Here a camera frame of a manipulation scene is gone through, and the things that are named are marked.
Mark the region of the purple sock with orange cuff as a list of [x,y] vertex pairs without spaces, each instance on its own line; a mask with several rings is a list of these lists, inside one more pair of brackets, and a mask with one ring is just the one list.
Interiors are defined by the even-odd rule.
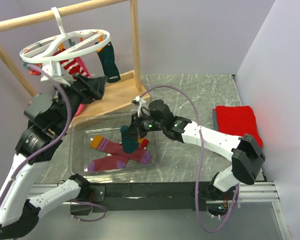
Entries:
[[139,147],[133,153],[125,153],[119,143],[113,142],[100,135],[94,137],[90,143],[90,147],[107,154],[128,157],[129,161],[132,160],[140,164],[148,164],[151,161],[151,155],[146,149]]

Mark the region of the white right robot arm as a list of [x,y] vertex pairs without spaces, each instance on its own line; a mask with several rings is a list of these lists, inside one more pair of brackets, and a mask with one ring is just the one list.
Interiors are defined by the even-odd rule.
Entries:
[[146,101],[140,96],[132,103],[137,112],[131,116],[131,124],[124,136],[128,139],[143,138],[149,132],[161,131],[168,139],[191,144],[215,152],[231,162],[231,166],[216,173],[202,191],[207,200],[220,200],[236,185],[253,185],[266,160],[256,139],[250,135],[229,135],[174,116],[163,100]]

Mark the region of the red white striped sock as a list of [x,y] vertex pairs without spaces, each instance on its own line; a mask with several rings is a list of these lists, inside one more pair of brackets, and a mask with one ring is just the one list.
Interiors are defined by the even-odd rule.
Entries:
[[138,148],[145,148],[149,143],[149,140],[146,138],[141,139],[129,139],[124,138],[121,143],[122,149],[125,153],[132,153],[136,151]]
[[75,74],[80,74],[84,77],[91,76],[86,64],[80,57],[61,60],[59,63],[71,76]]

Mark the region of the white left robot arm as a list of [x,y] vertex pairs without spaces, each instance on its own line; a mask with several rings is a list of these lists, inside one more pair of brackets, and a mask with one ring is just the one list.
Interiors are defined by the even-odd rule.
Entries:
[[75,74],[74,81],[62,87],[57,98],[39,93],[31,99],[24,111],[28,127],[16,145],[12,166],[0,190],[0,240],[26,236],[44,215],[64,202],[91,199],[90,182],[79,174],[46,193],[35,197],[29,194],[61,145],[79,105],[101,100],[106,82],[106,76]]

